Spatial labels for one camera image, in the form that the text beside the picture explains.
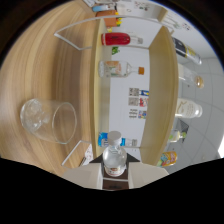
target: clear glass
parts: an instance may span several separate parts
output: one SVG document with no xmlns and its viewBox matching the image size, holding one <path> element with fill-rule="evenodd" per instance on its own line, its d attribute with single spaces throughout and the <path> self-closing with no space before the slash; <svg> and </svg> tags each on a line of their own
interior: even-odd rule
<svg viewBox="0 0 224 224">
<path fill-rule="evenodd" d="M 180 132 L 177 129 L 171 130 L 168 142 L 177 142 L 179 139 Z"/>
<path fill-rule="evenodd" d="M 120 146 L 109 145 L 103 152 L 105 170 L 110 176 L 120 176 L 125 170 L 126 160 L 127 153 Z"/>
<path fill-rule="evenodd" d="M 20 111 L 22 126 L 36 137 L 60 144 L 68 143 L 75 134 L 77 119 L 68 102 L 31 99 Z"/>
<path fill-rule="evenodd" d="M 186 83 L 187 85 L 196 86 L 198 88 L 203 88 L 204 83 L 201 76 L 199 76 L 196 72 L 186 68 L 183 65 L 178 65 L 179 70 L 182 70 L 179 72 L 179 79 Z"/>
</svg>

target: red container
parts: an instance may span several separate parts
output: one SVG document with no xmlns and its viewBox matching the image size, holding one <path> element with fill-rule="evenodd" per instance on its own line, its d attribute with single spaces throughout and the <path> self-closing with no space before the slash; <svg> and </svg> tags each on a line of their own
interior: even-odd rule
<svg viewBox="0 0 224 224">
<path fill-rule="evenodd" d="M 126 33 L 103 33 L 101 40 L 103 45 L 127 45 L 131 38 Z"/>
</svg>

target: shelf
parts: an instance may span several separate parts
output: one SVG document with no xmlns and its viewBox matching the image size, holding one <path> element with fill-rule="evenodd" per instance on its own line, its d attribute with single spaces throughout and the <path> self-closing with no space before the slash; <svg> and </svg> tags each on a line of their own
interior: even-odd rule
<svg viewBox="0 0 224 224">
<path fill-rule="evenodd" d="M 178 98 L 177 57 L 166 27 L 158 32 L 149 53 L 150 94 L 140 152 L 143 163 L 156 165 L 172 129 Z"/>
<path fill-rule="evenodd" d="M 98 75 L 99 60 L 111 60 L 111 47 L 101 44 L 106 32 L 98 20 L 93 40 L 90 78 L 90 119 L 94 158 L 101 155 L 98 146 L 100 131 L 109 132 L 110 79 Z M 178 98 L 178 68 L 175 48 L 167 28 L 162 27 L 149 47 L 150 94 L 144 133 L 140 146 L 142 162 L 156 165 L 172 129 Z"/>
<path fill-rule="evenodd" d="M 100 78 L 98 63 L 100 60 L 111 60 L 112 47 L 102 46 L 101 34 L 107 33 L 103 19 L 96 21 L 95 34 L 90 64 L 90 126 L 93 157 L 100 156 L 103 148 L 98 146 L 100 131 L 109 131 L 110 79 Z"/>
</svg>

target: plastic bottle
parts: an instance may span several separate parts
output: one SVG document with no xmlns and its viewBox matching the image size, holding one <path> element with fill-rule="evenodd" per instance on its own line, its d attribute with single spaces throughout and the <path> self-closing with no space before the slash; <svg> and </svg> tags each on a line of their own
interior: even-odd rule
<svg viewBox="0 0 224 224">
<path fill-rule="evenodd" d="M 199 54 L 195 53 L 195 51 L 192 48 L 190 48 L 189 46 L 187 46 L 186 44 L 184 44 L 183 42 L 174 37 L 172 37 L 172 39 L 177 54 L 179 54 L 184 58 L 189 58 L 197 65 L 202 64 L 201 57 L 199 56 Z"/>
<path fill-rule="evenodd" d="M 183 98 L 177 99 L 175 117 L 182 117 L 182 118 L 201 117 L 202 113 L 203 110 L 201 105 L 196 104 L 192 100 L 187 100 Z"/>
<path fill-rule="evenodd" d="M 165 166 L 172 166 L 177 161 L 177 153 L 175 151 L 164 152 L 160 157 L 157 166 L 165 167 Z"/>
<path fill-rule="evenodd" d="M 126 61 L 100 61 L 99 62 L 100 77 L 128 77 L 132 72 L 144 75 L 144 67 L 132 67 Z"/>
<path fill-rule="evenodd" d="M 177 142 L 180 138 L 185 138 L 186 133 L 182 132 L 180 133 L 178 130 L 171 130 L 168 142 Z"/>
<path fill-rule="evenodd" d="M 98 137 L 100 147 L 108 146 L 108 133 L 100 132 Z M 120 146 L 137 146 L 137 139 L 122 138 Z"/>
<path fill-rule="evenodd" d="M 121 133 L 111 131 L 108 133 L 109 146 L 103 152 L 103 163 L 106 173 L 109 176 L 120 176 L 126 166 L 127 153 L 120 147 Z"/>
<path fill-rule="evenodd" d="M 131 37 L 127 33 L 103 33 L 101 34 L 102 45 L 127 45 Z"/>
<path fill-rule="evenodd" d="M 190 69 L 186 68 L 185 66 L 178 64 L 178 72 L 179 72 L 179 79 L 191 86 L 196 86 L 200 89 L 204 87 L 204 81 L 201 76 L 199 76 L 196 72 L 191 71 Z"/>
</svg>

